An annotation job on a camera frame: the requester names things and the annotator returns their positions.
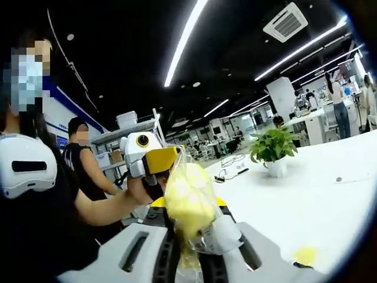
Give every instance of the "green plant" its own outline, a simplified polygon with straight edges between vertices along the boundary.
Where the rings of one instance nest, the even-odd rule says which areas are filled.
[[[266,134],[252,134],[257,139],[252,142],[250,158],[252,162],[275,162],[287,155],[294,156],[297,152],[293,144],[298,136],[289,133],[286,127],[268,130]]]

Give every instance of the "potted plant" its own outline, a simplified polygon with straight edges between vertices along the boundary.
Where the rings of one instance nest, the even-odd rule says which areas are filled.
[[[293,144],[298,136],[289,133],[286,127],[268,130],[265,134],[252,134],[257,139],[252,142],[250,158],[252,162],[263,162],[271,177],[283,177],[287,171],[284,157],[294,156],[297,148]]]

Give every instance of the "white vr headset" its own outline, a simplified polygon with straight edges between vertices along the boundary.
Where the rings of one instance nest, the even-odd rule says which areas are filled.
[[[40,139],[0,135],[0,187],[8,199],[28,190],[43,192],[55,185],[57,161]]]

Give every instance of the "plastic bag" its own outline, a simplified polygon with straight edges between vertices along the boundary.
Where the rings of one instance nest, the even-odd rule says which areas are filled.
[[[242,244],[240,231],[217,205],[212,183],[201,166],[187,162],[181,149],[164,196],[167,213],[181,242],[180,268],[198,271],[198,252],[223,255]]]

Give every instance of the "white shirt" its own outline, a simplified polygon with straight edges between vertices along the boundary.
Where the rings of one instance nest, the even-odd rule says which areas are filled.
[[[375,116],[376,115],[376,98],[375,93],[373,92],[372,87],[368,87],[368,105],[369,105],[369,113],[370,115]]]
[[[335,82],[335,83],[332,83],[332,89],[334,93],[331,93],[330,89],[328,88],[327,90],[328,97],[331,98],[334,104],[342,103],[343,102],[343,98],[341,95],[343,92],[342,86],[339,83]]]

